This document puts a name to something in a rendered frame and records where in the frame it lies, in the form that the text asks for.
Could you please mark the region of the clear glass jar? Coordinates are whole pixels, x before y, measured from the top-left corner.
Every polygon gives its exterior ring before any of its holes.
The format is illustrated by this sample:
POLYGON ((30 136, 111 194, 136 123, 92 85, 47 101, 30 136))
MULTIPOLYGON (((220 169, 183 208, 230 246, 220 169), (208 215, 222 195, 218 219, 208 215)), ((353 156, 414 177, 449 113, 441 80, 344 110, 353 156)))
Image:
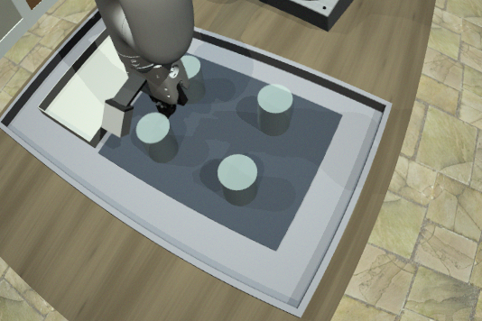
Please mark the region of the clear glass jar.
POLYGON ((179 151, 170 122, 163 114, 145 115, 136 126, 136 134, 150 158, 157 163, 172 161, 179 151))
POLYGON ((242 154, 226 157, 218 166, 218 179, 225 200, 233 206, 246 206, 257 195, 257 167, 242 154))
POLYGON ((188 98, 186 105, 196 104, 206 94, 200 62, 197 58, 189 55, 182 56, 181 61, 190 81, 188 90, 182 87, 184 94, 188 98))
POLYGON ((280 136, 290 127, 292 93, 282 85, 263 87, 257 96, 258 126, 269 136, 280 136))

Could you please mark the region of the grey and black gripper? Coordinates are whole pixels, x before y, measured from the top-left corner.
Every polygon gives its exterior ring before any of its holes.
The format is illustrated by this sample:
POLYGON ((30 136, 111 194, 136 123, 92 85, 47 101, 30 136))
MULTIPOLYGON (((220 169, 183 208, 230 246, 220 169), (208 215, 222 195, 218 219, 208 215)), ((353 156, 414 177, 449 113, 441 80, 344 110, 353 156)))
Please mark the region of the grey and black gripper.
POLYGON ((125 64, 124 66, 128 77, 135 73, 135 75, 147 80, 141 91, 149 95, 152 101, 156 103, 159 113, 165 115, 168 119, 174 114, 176 104, 185 106, 187 103, 188 98, 182 87, 189 89, 190 81, 181 59, 165 66, 153 64, 143 68, 130 68, 125 64))

